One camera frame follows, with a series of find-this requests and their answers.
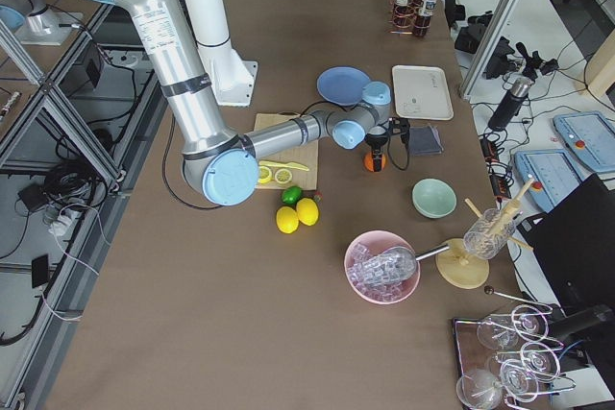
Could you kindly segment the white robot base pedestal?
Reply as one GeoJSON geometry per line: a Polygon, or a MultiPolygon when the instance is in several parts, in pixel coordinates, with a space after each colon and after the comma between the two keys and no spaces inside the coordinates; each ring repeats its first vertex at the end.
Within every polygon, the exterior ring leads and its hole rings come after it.
{"type": "Polygon", "coordinates": [[[232,46],[223,0],[185,0],[202,64],[220,106],[248,107],[258,64],[243,60],[232,46]]]}

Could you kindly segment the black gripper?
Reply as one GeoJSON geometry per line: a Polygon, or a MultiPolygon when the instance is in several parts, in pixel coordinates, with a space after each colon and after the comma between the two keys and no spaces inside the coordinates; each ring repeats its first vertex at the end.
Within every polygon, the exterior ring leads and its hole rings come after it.
{"type": "Polygon", "coordinates": [[[388,128],[378,125],[372,128],[364,138],[364,141],[372,150],[368,157],[368,166],[370,171],[381,171],[386,164],[386,156],[382,152],[382,147],[388,141],[388,128]]]}

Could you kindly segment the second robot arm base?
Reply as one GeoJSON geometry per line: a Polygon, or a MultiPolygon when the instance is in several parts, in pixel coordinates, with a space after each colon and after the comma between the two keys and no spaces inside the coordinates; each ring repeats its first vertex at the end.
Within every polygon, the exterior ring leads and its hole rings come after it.
{"type": "Polygon", "coordinates": [[[54,12],[44,0],[1,0],[1,20],[22,44],[60,46],[82,19],[81,12],[54,12]]]}

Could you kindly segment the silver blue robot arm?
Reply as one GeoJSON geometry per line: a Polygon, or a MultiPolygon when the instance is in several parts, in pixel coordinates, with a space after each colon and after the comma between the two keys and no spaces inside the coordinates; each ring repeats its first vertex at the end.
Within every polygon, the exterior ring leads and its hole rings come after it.
{"type": "Polygon", "coordinates": [[[351,109],[317,110],[238,133],[219,106],[236,104],[255,73],[232,47],[223,0],[94,1],[130,15],[184,136],[184,180],[215,205],[237,205],[252,195],[261,157],[326,136],[350,150],[389,119],[390,88],[371,82],[351,109]]]}

